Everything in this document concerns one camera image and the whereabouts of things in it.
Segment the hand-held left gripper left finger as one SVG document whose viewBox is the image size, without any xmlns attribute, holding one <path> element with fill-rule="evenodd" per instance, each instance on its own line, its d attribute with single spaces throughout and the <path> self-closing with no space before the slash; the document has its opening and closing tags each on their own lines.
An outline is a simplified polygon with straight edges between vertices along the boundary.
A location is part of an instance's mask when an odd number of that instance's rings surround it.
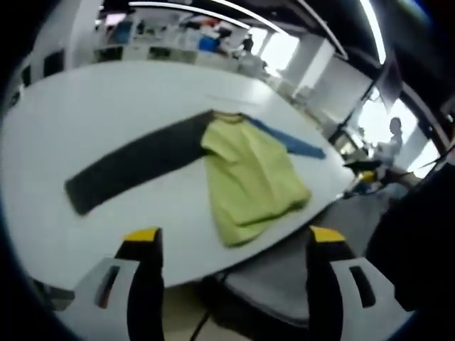
<svg viewBox="0 0 455 341">
<path fill-rule="evenodd" d="M 76 286 L 74 331 L 84 340 L 162 340 L 163 265 L 160 228 L 125 236 Z"/>
</svg>

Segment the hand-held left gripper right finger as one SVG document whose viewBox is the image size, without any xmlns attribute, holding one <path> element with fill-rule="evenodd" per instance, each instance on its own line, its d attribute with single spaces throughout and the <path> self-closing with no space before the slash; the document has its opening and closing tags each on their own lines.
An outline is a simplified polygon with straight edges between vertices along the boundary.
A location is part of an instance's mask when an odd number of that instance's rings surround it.
<svg viewBox="0 0 455 341">
<path fill-rule="evenodd" d="M 394 285 L 340 232 L 311 226 L 306 253 L 312 340 L 389 340 L 405 324 Z"/>
</svg>

